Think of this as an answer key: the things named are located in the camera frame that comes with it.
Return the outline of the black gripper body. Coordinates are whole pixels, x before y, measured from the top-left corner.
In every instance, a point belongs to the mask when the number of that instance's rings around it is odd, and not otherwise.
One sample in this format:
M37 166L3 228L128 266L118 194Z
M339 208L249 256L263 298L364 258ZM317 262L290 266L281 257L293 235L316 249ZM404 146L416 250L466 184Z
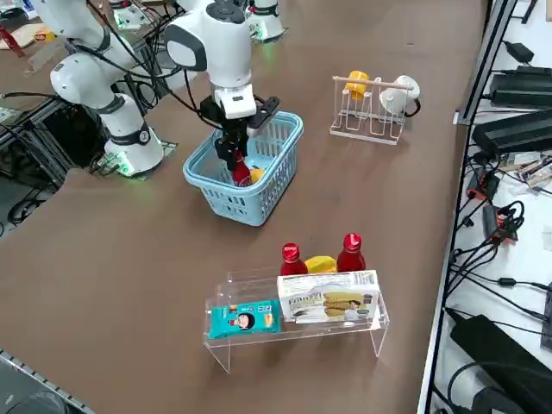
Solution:
M223 107L219 106L213 97L206 97L199 106L203 119L215 124L223 132L223 136L234 144L239 144L247 138L249 116L228 118Z

